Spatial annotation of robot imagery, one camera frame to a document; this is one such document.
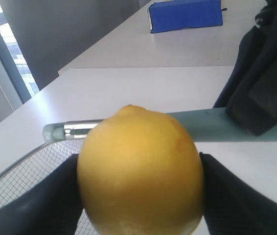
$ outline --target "wire mesh basket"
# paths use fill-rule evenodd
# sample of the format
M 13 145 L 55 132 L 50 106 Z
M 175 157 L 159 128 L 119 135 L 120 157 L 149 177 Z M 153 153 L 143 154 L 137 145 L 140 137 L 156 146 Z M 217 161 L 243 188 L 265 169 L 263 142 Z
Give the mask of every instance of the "wire mesh basket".
M 0 175 L 0 208 L 22 196 L 53 172 L 69 156 L 79 153 L 83 141 L 63 141 L 43 145 L 22 157 Z M 83 211 L 76 235 L 97 235 Z

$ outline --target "black bag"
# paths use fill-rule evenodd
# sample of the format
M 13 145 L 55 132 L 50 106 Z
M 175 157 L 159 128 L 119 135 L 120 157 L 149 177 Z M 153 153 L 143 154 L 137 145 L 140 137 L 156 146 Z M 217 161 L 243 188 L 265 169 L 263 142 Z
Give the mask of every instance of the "black bag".
M 214 108 L 261 135 L 277 125 L 277 0 L 256 16 L 257 26 L 242 39 L 232 75 Z

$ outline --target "lemon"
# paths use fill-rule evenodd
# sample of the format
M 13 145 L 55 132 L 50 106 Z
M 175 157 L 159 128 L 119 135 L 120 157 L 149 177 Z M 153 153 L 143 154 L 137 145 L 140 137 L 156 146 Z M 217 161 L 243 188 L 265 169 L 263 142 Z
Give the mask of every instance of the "lemon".
M 102 121 L 83 144 L 78 183 L 101 235 L 189 235 L 202 218 L 199 154 L 167 114 L 130 105 Z

